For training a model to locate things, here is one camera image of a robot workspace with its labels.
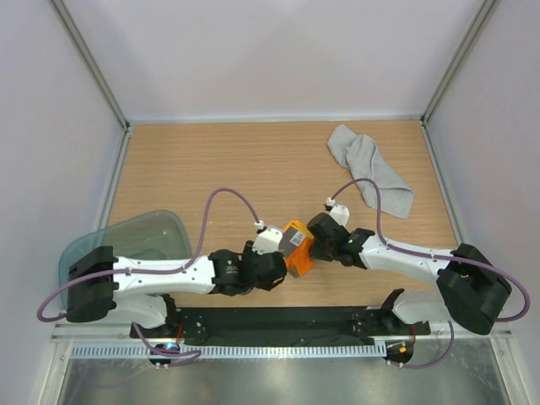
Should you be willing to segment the orange grey patterned towel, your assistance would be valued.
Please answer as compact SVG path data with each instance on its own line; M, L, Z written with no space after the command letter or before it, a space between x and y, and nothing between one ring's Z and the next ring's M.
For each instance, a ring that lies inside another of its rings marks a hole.
M283 228L279 251L283 253L292 277L301 278L313 268L314 260L310 254L313 242L313 234L299 220L292 220Z

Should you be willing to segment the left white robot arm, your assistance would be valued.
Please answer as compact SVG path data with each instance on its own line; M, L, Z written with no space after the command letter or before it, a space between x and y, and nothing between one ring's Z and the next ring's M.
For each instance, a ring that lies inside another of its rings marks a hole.
M143 260L115 256L99 246L68 270L67 320L90 323L109 317L152 329L162 338L179 326L169 294L235 296L253 289L269 291L284 281L287 266L278 251L258 253L245 245L242 254L218 250L195 260Z

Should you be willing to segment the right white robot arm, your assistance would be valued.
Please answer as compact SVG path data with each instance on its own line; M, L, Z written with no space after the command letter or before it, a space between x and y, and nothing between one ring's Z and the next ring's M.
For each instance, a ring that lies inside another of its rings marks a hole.
M418 295L401 292L380 313L382 328L402 332L419 321L454 321L478 335L491 333L512 288L474 246L433 250L383 240L368 229L352 232L329 213L319 213L307 224L314 237L310 256L345 267L384 270L432 284L435 290Z

